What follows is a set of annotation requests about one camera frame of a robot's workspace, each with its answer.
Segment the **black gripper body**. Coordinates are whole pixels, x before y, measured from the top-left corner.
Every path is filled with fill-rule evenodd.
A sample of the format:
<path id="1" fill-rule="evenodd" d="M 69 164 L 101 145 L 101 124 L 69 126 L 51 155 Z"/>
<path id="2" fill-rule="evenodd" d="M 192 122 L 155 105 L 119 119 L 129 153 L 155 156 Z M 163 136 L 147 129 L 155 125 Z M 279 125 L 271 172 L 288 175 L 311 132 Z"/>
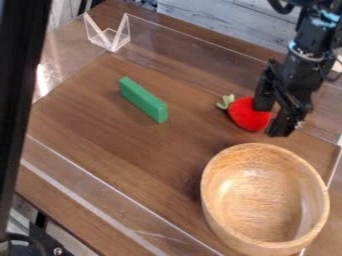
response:
<path id="1" fill-rule="evenodd" d="M 327 51 L 319 58 L 311 59 L 300 57 L 290 50 L 283 63 L 275 59 L 268 61 L 262 75 L 272 82 L 272 89 L 276 86 L 306 106 L 307 112 L 311 112 L 311 94 L 320 88 L 335 59 L 332 51 Z"/>

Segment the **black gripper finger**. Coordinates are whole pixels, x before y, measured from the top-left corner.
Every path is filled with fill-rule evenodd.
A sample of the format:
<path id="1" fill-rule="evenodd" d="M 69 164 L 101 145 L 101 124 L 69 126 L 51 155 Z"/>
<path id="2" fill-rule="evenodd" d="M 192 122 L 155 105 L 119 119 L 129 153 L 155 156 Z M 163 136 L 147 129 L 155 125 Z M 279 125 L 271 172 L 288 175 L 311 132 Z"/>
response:
<path id="1" fill-rule="evenodd" d="M 270 112 L 275 103 L 272 82 L 262 75 L 258 80 L 254 96 L 254 109 L 259 112 Z"/>
<path id="2" fill-rule="evenodd" d="M 307 108 L 299 101 L 290 101 L 280 106 L 276 116 L 266 128 L 270 137 L 287 137 L 300 126 L 307 115 Z"/>

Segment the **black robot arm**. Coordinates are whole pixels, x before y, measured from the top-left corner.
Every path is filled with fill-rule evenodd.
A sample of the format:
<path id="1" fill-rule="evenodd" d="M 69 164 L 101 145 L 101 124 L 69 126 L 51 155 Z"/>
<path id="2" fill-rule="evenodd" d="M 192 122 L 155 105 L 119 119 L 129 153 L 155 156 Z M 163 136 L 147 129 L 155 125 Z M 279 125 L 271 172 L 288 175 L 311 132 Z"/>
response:
<path id="1" fill-rule="evenodd" d="M 295 38 L 288 42 L 283 62 L 270 59 L 260 74 L 254 97 L 254 109 L 279 112 L 266 128 L 270 137 L 287 137 L 312 111 L 311 95 L 330 76 L 342 48 L 342 0 L 267 0 L 279 14 L 300 8 Z"/>

